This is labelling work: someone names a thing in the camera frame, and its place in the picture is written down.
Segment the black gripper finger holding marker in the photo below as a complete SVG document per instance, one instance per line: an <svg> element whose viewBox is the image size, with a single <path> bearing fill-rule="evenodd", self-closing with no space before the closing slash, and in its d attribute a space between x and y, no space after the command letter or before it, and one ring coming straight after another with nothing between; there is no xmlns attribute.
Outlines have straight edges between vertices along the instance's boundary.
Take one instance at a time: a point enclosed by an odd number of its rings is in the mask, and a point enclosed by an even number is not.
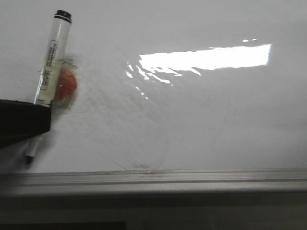
<svg viewBox="0 0 307 230"><path fill-rule="evenodd" d="M0 148L50 131L51 109L33 103L0 101Z"/></svg>

